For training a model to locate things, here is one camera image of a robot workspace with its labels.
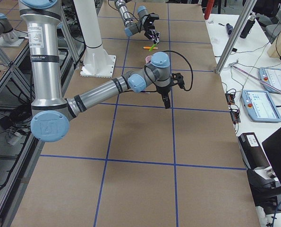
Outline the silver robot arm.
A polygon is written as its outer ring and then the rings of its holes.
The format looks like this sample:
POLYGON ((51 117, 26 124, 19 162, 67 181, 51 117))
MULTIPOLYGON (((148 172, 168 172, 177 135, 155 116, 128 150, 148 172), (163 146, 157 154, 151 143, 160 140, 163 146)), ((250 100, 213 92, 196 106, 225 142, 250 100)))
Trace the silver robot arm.
POLYGON ((125 34, 128 37, 131 37, 136 33, 144 31, 144 35, 148 40, 151 40, 154 44, 158 44, 160 41, 159 32, 156 30, 154 22, 160 19, 159 15, 149 13, 145 6, 140 6, 137 9, 138 18, 136 18, 133 13, 129 12, 126 6, 126 3, 128 2, 128 0, 114 1, 114 6, 124 23, 125 34))
POLYGON ((92 0, 74 2, 85 42, 84 76, 109 77, 110 80, 90 91, 65 99, 61 92, 57 27, 61 23, 61 1, 21 0, 19 11, 27 24, 35 99, 31 104, 32 134, 44 142, 62 139, 69 122, 80 113, 127 90, 136 93, 154 84, 165 108, 170 107, 172 82, 170 60, 166 53, 156 52, 149 63, 136 71, 114 78, 116 56, 104 50, 97 12, 92 0))

